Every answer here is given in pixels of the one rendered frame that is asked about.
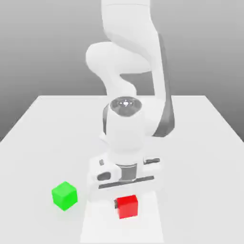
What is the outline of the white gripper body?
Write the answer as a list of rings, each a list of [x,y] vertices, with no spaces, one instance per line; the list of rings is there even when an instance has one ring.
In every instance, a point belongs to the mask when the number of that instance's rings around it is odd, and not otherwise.
[[[92,175],[88,174],[88,200],[114,200],[119,197],[140,195],[153,190],[160,189],[160,172],[154,175],[139,178],[128,184],[109,185],[99,189],[100,185],[104,185],[105,181],[98,182],[92,179]]]

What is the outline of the small red cube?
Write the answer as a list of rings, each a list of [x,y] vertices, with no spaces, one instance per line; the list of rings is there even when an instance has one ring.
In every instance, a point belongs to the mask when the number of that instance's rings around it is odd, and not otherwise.
[[[117,198],[119,219],[134,217],[138,215],[138,199],[136,195]]]

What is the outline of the small green cube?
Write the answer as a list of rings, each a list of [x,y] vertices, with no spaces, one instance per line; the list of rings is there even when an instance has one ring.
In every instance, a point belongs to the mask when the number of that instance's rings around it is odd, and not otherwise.
[[[51,194],[53,203],[63,211],[78,202],[77,189],[66,181],[53,188]]]

